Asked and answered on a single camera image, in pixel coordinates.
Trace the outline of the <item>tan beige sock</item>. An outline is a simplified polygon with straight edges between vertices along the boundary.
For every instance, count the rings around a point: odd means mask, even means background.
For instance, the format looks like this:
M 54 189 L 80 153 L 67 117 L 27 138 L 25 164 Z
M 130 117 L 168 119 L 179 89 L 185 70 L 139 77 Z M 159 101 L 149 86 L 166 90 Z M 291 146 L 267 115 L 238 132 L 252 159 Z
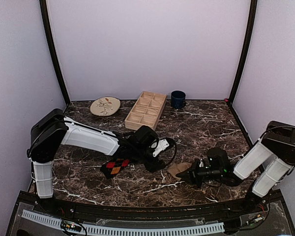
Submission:
M 186 171 L 188 168 L 191 167 L 191 163 L 182 162 L 182 163 L 172 163 L 170 167 L 167 169 L 167 172 L 176 180 L 176 181 L 183 181 L 182 178 L 177 177 L 176 175 Z

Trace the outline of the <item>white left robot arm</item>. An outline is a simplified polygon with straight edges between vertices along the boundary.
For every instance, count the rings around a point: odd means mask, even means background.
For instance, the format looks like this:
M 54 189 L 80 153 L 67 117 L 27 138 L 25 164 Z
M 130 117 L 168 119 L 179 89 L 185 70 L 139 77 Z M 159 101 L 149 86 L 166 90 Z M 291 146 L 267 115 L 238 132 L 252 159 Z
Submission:
M 52 198 L 52 166 L 61 145 L 86 148 L 112 157 L 100 168 L 107 179 L 115 177 L 131 163 L 143 164 L 151 173 L 162 170 L 167 163 L 159 159 L 159 154 L 176 146 L 174 140 L 160 139 L 146 125 L 124 134 L 103 131 L 66 117 L 60 109 L 52 110 L 35 124 L 30 137 L 27 157 L 32 162 L 40 206 L 48 214 L 59 211 L 59 202 Z

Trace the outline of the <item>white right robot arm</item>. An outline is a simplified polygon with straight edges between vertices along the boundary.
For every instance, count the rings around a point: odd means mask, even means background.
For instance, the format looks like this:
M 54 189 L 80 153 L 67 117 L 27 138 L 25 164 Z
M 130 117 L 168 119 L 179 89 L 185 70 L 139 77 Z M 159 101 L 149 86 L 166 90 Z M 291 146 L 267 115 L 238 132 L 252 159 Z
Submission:
M 279 183 L 295 168 L 295 126 L 271 121 L 266 131 L 234 165 L 225 150 L 218 147 L 207 151 L 209 165 L 195 159 L 191 167 L 178 173 L 181 180 L 202 186 L 205 178 L 216 180 L 227 186 L 238 186 L 260 165 L 271 160 L 265 170 L 253 183 L 250 194 L 241 203 L 245 213 L 252 213 L 260 205 L 260 198 Z

